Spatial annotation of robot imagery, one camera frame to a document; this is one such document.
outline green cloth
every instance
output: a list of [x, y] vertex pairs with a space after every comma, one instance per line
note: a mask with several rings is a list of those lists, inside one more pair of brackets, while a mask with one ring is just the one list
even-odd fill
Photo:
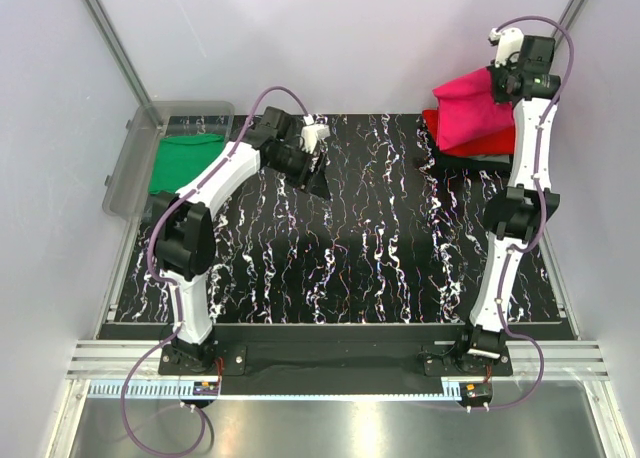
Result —
[[170, 136], [160, 141], [153, 165], [149, 193], [175, 193], [188, 185], [224, 149], [224, 136]]

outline cloth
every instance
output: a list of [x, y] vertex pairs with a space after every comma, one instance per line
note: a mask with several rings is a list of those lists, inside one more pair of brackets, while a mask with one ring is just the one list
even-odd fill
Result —
[[149, 193], [175, 193], [188, 185], [224, 150], [224, 136], [170, 136], [160, 141]]
[[441, 151], [514, 125], [511, 105], [493, 101], [491, 74], [486, 68], [435, 88], [433, 94], [440, 112], [434, 137]]
[[[434, 138], [438, 136], [439, 114], [438, 110], [424, 110], [422, 112], [427, 128]], [[515, 142], [516, 127], [512, 125], [496, 133], [491, 133], [463, 143], [462, 145], [449, 148], [446, 150], [446, 154], [460, 157], [477, 155], [513, 155]]]

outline pink cloth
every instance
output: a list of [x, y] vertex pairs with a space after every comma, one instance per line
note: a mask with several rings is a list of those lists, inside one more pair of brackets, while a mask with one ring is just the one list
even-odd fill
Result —
[[435, 139], [442, 151], [514, 125], [511, 104], [493, 102], [491, 75], [486, 68], [439, 86], [433, 94], [439, 107]]

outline clear plastic bin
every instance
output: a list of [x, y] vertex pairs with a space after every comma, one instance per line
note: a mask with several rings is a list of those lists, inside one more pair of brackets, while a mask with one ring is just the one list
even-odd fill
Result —
[[160, 101], [141, 106], [129, 126], [118, 162], [107, 182], [102, 208], [124, 219], [141, 216], [158, 144], [165, 136], [231, 134], [234, 108], [224, 101]]

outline metallic floor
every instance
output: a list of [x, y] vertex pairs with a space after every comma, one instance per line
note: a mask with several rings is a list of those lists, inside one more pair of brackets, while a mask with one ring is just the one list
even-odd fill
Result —
[[[496, 383], [494, 402], [522, 394]], [[127, 403], [138, 437], [163, 452], [181, 451], [199, 420], [169, 401]], [[433, 407], [451, 408], [443, 411]], [[205, 435], [190, 456], [205, 457], [604, 457], [585, 391], [577, 383], [545, 382], [527, 403], [468, 415], [448, 403], [219, 401], [206, 408], [215, 442]], [[124, 437], [117, 400], [87, 400], [73, 458], [148, 457]]]

